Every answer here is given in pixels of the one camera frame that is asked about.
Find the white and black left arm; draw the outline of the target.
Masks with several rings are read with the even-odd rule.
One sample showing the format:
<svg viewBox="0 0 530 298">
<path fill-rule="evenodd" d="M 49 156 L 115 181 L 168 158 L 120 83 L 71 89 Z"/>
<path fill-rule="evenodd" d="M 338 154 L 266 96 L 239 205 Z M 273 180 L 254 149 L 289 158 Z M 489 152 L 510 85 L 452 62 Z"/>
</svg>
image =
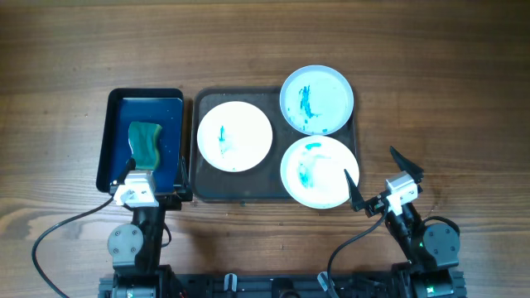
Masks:
<svg viewBox="0 0 530 298">
<path fill-rule="evenodd" d="M 193 193 L 183 160 L 175 178 L 174 192 L 154 193 L 156 182 L 151 171 L 140 171 L 130 158 L 123 171 L 110 184 L 109 193 L 116 204 L 132 211 L 132 222 L 115 228 L 108 237 L 114 274 L 99 284 L 99 297 L 187 297 L 185 287 L 169 265 L 160 263 L 166 246 L 163 233 L 168 210 L 180 211 Z"/>
</svg>

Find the white plate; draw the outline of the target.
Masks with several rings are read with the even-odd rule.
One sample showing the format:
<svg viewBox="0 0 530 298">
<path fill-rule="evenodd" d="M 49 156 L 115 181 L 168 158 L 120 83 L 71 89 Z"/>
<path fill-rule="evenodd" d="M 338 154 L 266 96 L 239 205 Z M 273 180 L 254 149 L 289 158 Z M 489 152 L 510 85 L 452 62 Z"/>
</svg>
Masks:
<svg viewBox="0 0 530 298">
<path fill-rule="evenodd" d="M 287 148 L 280 176 L 287 193 L 298 203 L 313 209 L 332 209 L 349 199 L 348 178 L 359 184 L 359 164 L 342 142 L 309 136 Z"/>
<path fill-rule="evenodd" d="M 348 80 L 325 65 L 308 65 L 291 73 L 279 94 L 287 123 L 306 135 L 339 131 L 354 111 L 354 92 Z"/>
<path fill-rule="evenodd" d="M 256 106 L 241 101 L 222 103 L 200 121 L 197 145 L 214 168 L 242 172 L 257 166 L 272 146 L 272 124 Z"/>
</svg>

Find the green and yellow sponge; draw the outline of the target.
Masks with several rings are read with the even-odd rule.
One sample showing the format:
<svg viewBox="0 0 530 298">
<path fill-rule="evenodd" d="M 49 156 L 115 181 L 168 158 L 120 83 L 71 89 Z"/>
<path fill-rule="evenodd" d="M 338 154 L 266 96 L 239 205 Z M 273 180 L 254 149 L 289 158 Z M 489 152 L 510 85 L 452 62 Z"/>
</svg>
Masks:
<svg viewBox="0 0 530 298">
<path fill-rule="evenodd" d="M 155 171 L 160 165 L 158 140 L 161 130 L 162 126 L 157 123 L 130 123 L 128 142 L 137 170 Z"/>
</svg>

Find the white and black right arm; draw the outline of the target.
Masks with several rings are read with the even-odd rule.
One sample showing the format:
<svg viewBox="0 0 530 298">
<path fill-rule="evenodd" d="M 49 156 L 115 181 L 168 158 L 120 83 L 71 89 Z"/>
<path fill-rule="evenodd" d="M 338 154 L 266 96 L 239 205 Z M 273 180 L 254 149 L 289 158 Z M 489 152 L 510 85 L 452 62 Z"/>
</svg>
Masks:
<svg viewBox="0 0 530 298">
<path fill-rule="evenodd" d="M 345 172 L 351 209 L 380 218 L 368 230 L 349 239 L 332 253 L 384 225 L 401 248 L 406 261 L 388 272 L 357 273 L 350 282 L 357 297 L 459 297 L 465 296 L 463 274 L 451 269 L 459 265 L 460 228 L 444 217 L 422 218 L 413 201 L 422 192 L 424 170 L 394 147 L 389 149 L 400 172 L 385 181 L 385 190 L 365 200 Z"/>
</svg>

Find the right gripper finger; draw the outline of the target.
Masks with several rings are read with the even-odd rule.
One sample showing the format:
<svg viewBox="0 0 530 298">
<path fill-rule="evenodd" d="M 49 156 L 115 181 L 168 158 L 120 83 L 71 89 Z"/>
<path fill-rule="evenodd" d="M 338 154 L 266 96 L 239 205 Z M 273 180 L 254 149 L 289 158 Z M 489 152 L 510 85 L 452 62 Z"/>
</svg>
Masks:
<svg viewBox="0 0 530 298">
<path fill-rule="evenodd" d="M 406 171 L 416 183 L 421 183 L 424 178 L 424 170 L 415 164 L 414 162 L 408 160 L 405 156 L 399 153 L 394 147 L 389 149 L 392 158 L 396 162 L 398 168 L 401 171 Z"/>
<path fill-rule="evenodd" d="M 365 201 L 363 196 L 360 194 L 357 185 L 354 183 L 352 177 L 346 169 L 344 169 L 344 174 L 348 184 L 349 202 L 351 209 L 353 211 L 360 211 L 362 209 L 365 209 Z"/>
</svg>

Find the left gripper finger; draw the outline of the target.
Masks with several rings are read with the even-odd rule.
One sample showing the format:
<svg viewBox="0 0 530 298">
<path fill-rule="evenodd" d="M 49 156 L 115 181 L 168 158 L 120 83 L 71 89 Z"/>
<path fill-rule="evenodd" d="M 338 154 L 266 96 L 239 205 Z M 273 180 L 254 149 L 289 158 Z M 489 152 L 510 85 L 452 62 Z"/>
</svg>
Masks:
<svg viewBox="0 0 530 298">
<path fill-rule="evenodd" d="M 179 159 L 178 174 L 177 174 L 177 189 L 186 190 L 189 186 L 188 170 L 186 167 L 186 159 L 181 156 Z"/>
<path fill-rule="evenodd" d="M 122 185 L 125 182 L 125 179 L 130 171 L 134 171 L 136 169 L 136 161 L 131 157 L 127 160 L 126 165 L 122 172 L 118 176 L 118 184 Z"/>
</svg>

